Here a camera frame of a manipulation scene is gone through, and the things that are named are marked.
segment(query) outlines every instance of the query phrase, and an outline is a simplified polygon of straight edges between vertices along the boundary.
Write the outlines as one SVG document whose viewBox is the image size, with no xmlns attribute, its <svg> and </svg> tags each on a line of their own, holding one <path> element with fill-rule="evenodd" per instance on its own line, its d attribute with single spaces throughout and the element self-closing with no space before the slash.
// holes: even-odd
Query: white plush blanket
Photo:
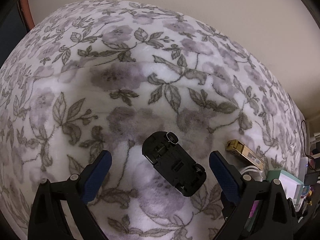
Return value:
<svg viewBox="0 0 320 240">
<path fill-rule="evenodd" d="M 290 96 L 246 49 L 181 13 L 128 1 L 65 5 L 25 36 L 0 77 L 0 204 L 24 234 L 39 181 L 80 173 L 102 149 L 113 163 L 89 208 L 110 240 L 212 239 L 224 220 L 208 156 L 219 150 L 240 167 L 228 140 L 255 151 L 265 172 L 298 172 L 303 116 Z M 159 130 L 206 168 L 190 198 L 141 154 Z"/>
</svg>

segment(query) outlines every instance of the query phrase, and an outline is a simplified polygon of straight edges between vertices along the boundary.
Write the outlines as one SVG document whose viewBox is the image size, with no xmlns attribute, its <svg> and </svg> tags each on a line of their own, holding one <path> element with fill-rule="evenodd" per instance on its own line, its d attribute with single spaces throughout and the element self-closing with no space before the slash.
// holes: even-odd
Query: blue gripper pad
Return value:
<svg viewBox="0 0 320 240">
<path fill-rule="evenodd" d="M 237 205 L 240 201 L 239 186 L 214 152 L 209 156 L 209 166 L 227 200 Z"/>
<path fill-rule="evenodd" d="M 111 167 L 111 153 L 109 151 L 103 152 L 103 157 L 100 159 L 99 163 L 97 164 L 93 172 L 90 174 L 89 178 L 83 186 L 81 199 L 84 202 L 84 204 L 87 204 L 89 201 L 94 200 L 105 176 L 107 175 Z"/>
</svg>

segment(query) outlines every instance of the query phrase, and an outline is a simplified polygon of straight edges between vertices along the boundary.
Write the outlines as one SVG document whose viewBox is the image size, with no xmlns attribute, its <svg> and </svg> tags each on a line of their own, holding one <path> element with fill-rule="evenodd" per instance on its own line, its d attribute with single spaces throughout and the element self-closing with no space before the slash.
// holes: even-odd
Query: mint green box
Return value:
<svg viewBox="0 0 320 240">
<path fill-rule="evenodd" d="M 271 182 L 273 179 L 279 179 L 281 181 L 287 199 L 291 198 L 292 201 L 295 202 L 293 204 L 299 202 L 304 186 L 302 181 L 285 170 L 269 171 L 267 181 Z"/>
</svg>

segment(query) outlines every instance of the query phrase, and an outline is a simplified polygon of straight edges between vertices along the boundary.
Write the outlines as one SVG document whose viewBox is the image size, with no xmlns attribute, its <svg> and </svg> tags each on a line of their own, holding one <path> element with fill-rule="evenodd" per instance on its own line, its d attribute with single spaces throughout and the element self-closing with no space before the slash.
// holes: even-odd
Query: beige wall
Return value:
<svg viewBox="0 0 320 240">
<path fill-rule="evenodd" d="M 79 0 L 29 0 L 38 23 Z M 206 22 L 254 54 L 278 78 L 306 118 L 320 112 L 320 30 L 300 0 L 131 0 Z"/>
</svg>

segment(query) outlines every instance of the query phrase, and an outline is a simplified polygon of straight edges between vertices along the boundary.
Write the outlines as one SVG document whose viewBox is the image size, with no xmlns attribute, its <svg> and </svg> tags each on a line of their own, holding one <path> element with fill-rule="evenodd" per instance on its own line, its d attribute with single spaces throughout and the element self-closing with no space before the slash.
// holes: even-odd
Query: gold rectangular package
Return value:
<svg viewBox="0 0 320 240">
<path fill-rule="evenodd" d="M 226 151 L 245 161 L 247 164 L 254 165 L 263 171 L 264 161 L 240 141 L 228 141 Z"/>
</svg>

